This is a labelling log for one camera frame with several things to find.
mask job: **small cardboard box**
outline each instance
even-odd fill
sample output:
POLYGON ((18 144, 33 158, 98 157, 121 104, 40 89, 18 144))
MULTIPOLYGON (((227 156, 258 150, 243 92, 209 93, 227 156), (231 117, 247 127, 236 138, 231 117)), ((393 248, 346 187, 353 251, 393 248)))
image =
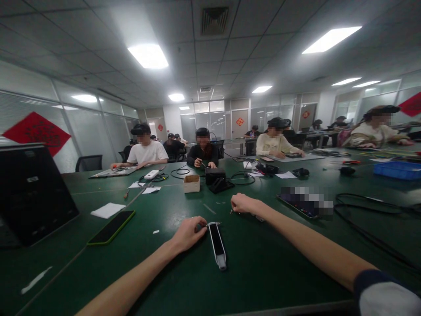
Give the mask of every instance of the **small cardboard box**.
POLYGON ((184 193, 199 192, 200 177, 199 175, 190 175, 184 177, 184 193))

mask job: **laptop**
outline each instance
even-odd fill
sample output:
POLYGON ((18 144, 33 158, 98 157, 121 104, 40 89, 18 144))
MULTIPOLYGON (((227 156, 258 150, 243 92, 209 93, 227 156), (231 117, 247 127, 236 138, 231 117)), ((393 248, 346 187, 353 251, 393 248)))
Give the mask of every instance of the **laptop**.
POLYGON ((94 179, 94 178, 106 178, 106 177, 112 177, 112 176, 128 176, 129 174, 133 173, 136 171, 136 167, 122 167, 122 168, 117 168, 115 170, 105 170, 102 171, 100 173, 97 173, 93 176, 90 176, 89 179, 94 179))

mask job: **ceiling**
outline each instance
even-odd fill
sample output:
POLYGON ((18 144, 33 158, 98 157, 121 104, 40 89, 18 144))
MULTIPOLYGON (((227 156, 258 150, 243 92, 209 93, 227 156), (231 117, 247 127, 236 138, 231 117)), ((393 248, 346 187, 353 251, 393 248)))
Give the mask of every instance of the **ceiling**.
POLYGON ((0 59, 136 108, 171 104, 171 93, 315 92, 421 69, 420 16, 418 0, 2 0, 0 59), (205 7, 229 7, 223 35, 201 35, 205 7), (301 54, 328 30, 359 25, 326 52, 301 54), (151 41, 169 67, 144 69, 127 50, 151 41))

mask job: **green workbench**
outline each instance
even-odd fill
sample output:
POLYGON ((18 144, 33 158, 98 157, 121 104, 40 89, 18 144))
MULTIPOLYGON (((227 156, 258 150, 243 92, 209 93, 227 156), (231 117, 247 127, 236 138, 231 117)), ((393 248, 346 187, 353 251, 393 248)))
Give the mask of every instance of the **green workbench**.
MULTIPOLYGON (((416 150, 413 146, 405 149, 416 150)), ((332 221, 307 220, 276 199, 281 187, 300 186, 318 188, 327 195, 325 200, 347 192, 405 206, 421 202, 420 181, 375 176, 375 162, 357 151, 347 151, 353 154, 352 159, 362 161, 355 167, 354 177, 339 174, 340 165, 331 163, 341 160, 338 158, 274 162, 281 171, 307 168, 310 177, 307 180, 256 178, 252 185, 236 186, 217 195, 208 190, 203 178, 200 192, 184 194, 182 180, 169 177, 155 183, 162 186, 158 193, 137 196, 140 189, 132 189, 124 202, 127 187, 152 167, 112 179, 87 179, 95 172, 64 175, 81 215, 33 247, 2 252, 0 268, 7 271, 7 276, 0 280, 3 312, 7 316, 15 315, 31 301, 22 315, 73 315, 170 239, 184 218, 197 215, 207 221, 222 222, 227 271, 219 271, 207 234, 164 269, 132 308, 132 314, 221 315, 297 306, 307 306, 300 311, 310 311, 352 299, 349 291, 311 264, 270 225, 251 215, 230 215, 230 198, 238 192, 264 201, 420 291, 419 277, 368 243, 337 215, 332 221), (136 215, 116 239, 108 246, 85 248, 86 242, 109 221, 89 213, 108 202, 128 204, 132 199, 128 209, 136 210, 136 215), (20 290, 49 266, 53 268, 45 277, 28 293, 20 295, 20 290)), ((168 164, 165 172, 169 174, 184 165, 168 164)), ((243 163, 225 158, 220 161, 220 167, 231 176, 243 170, 243 163)), ((419 217, 358 210, 353 211, 352 217, 413 262, 421 262, 419 217)))

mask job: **blue plastic tray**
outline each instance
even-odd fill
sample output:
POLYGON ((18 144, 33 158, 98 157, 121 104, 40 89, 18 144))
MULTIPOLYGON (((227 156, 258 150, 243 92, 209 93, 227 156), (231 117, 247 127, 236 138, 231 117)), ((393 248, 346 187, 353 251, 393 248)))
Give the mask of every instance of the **blue plastic tray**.
POLYGON ((374 174, 402 180, 417 180, 421 179, 421 164, 385 162, 374 166, 374 174))

